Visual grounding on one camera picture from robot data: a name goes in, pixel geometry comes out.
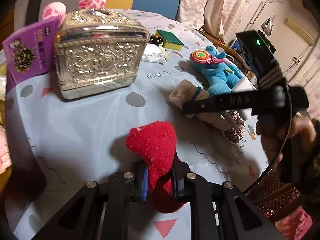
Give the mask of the person's right hand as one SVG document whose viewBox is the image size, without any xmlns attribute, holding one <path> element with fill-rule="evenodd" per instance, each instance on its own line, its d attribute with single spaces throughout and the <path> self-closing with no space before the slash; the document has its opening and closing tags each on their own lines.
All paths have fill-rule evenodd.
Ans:
<svg viewBox="0 0 320 240">
<path fill-rule="evenodd" d="M 298 150 L 302 161 L 305 161 L 312 154 L 317 144 L 317 123 L 317 119 L 310 119 L 306 116 L 298 116 L 292 119 L 288 138 L 298 143 Z M 278 164 L 283 159 L 283 154 L 279 150 L 283 137 L 286 134 L 286 128 L 277 128 L 273 118 L 263 116 L 256 123 L 256 133 L 260 135 L 260 140 L 268 160 L 272 161 L 274 157 L 277 157 L 272 166 L 276 170 Z"/>
</svg>

